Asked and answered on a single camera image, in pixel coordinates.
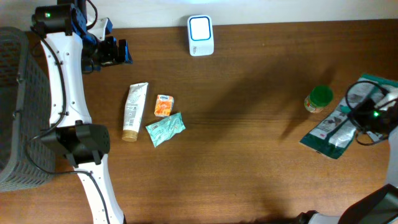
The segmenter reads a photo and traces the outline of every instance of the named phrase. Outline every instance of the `blue border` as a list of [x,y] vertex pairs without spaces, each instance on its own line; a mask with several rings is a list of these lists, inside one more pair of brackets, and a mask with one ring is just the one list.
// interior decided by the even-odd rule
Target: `blue border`
[[[209,23],[209,34],[210,34],[210,36],[209,36],[209,38],[207,38],[207,39],[194,40],[194,39],[192,38],[191,20],[192,20],[192,19],[199,19],[199,18],[206,18],[206,19],[207,19],[207,22]],[[200,16],[200,17],[193,17],[193,18],[191,18],[191,19],[189,20],[189,32],[191,33],[191,39],[192,39],[193,41],[210,40],[210,38],[211,38],[211,29],[210,29],[210,19],[209,19],[209,17],[207,17],[207,16]]]

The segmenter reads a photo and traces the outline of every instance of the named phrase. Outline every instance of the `table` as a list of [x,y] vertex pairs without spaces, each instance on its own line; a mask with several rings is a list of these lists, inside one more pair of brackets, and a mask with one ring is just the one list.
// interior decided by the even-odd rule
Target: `table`
[[[397,27],[398,20],[214,26],[214,54],[197,58],[185,27],[114,30],[128,40],[134,64],[83,81],[93,122],[109,129],[109,173],[127,222],[341,215],[382,187],[386,142],[354,143],[332,160],[299,141],[363,72],[397,78]],[[129,85],[139,82],[149,82],[143,122],[138,142],[125,142],[124,104]],[[310,114],[303,101],[320,84],[335,99]],[[144,125],[160,119],[157,94],[175,97],[187,129],[154,148]],[[70,170],[67,161],[57,159],[57,170]],[[92,216],[80,180],[69,175],[1,193],[0,222],[92,223]]]

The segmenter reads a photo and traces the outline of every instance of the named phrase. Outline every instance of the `orange packet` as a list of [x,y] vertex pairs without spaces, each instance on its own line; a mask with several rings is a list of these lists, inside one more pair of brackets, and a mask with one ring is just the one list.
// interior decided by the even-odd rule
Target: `orange packet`
[[155,105],[155,116],[167,117],[170,116],[174,104],[174,98],[167,95],[157,95]]

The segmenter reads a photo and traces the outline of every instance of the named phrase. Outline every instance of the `green lid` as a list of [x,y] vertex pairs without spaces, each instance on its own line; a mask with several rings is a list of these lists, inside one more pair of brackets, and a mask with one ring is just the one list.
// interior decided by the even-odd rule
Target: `green lid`
[[333,92],[328,86],[320,85],[312,90],[310,99],[313,104],[325,107],[332,101]]

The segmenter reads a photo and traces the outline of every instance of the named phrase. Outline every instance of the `white wall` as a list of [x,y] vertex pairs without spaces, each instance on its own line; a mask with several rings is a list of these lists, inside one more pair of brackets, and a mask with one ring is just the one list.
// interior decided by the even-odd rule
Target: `white wall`
[[[0,26],[27,30],[37,6],[56,0],[0,0]],[[208,14],[214,25],[398,18],[398,0],[93,0],[117,27],[184,26]]]

